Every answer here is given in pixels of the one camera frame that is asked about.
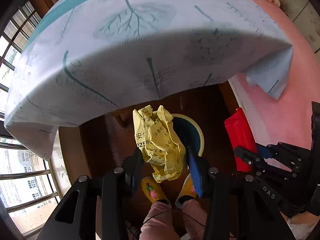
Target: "red pouch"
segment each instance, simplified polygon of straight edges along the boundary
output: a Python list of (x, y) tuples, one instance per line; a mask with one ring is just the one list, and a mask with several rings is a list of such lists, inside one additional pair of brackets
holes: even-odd
[[(258, 153), (257, 145), (249, 123), (241, 107), (237, 108), (236, 112), (224, 121), (224, 125), (227, 129), (233, 149), (237, 146), (241, 146), (253, 153)], [(238, 171), (250, 171), (250, 166), (247, 163), (243, 162), (237, 156), (235, 156), (235, 158)]]

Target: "pink tablecloth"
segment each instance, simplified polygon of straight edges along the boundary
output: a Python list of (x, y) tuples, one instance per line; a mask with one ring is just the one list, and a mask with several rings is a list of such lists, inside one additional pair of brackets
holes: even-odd
[(256, 142), (267, 145), (279, 141), (311, 147), (311, 101), (320, 102), (320, 63), (299, 30), (276, 6), (253, 0), (279, 25), (290, 39), (294, 54), (288, 85), (279, 100), (260, 87), (250, 87), (243, 74), (229, 82), (252, 129)]

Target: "metal screw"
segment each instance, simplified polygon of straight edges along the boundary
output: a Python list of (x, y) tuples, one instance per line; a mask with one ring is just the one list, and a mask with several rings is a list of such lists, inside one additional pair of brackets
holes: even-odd
[(209, 172), (212, 173), (212, 174), (217, 174), (219, 172), (219, 170), (217, 168), (215, 168), (215, 167), (211, 167), (209, 169)]
[(116, 167), (113, 171), (114, 171), (114, 173), (119, 174), (119, 173), (123, 172), (123, 168), (122, 167)]
[(247, 175), (244, 177), (246, 181), (253, 181), (253, 177), (251, 175)]
[(87, 180), (87, 178), (88, 177), (86, 175), (82, 175), (82, 176), (79, 177), (79, 181), (80, 182), (85, 182)]

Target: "crumpled yellow paper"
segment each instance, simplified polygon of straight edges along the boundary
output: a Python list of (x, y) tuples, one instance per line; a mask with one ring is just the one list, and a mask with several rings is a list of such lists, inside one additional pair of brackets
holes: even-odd
[(173, 130), (172, 119), (163, 106), (154, 112), (150, 105), (133, 111), (137, 147), (155, 170), (152, 175), (158, 183), (177, 179), (187, 163), (186, 149)]

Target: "foot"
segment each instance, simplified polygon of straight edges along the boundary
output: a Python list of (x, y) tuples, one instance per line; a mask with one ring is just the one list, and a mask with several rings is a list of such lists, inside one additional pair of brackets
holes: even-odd
[(192, 198), (196, 198), (197, 197), (197, 192), (195, 191), (195, 187), (193, 186), (192, 183), (192, 178), (191, 175), (189, 174), (182, 186), (182, 189), (180, 191), (179, 196), (177, 197), (176, 200), (176, 207), (178, 208), (182, 208), (182, 204), (179, 202), (179, 199), (183, 196), (191, 196)]
[(141, 186), (143, 193), (152, 203), (158, 200), (166, 200), (168, 205), (171, 205), (169, 199), (162, 191), (160, 184), (157, 183), (153, 177), (148, 176), (143, 178), (141, 181)]

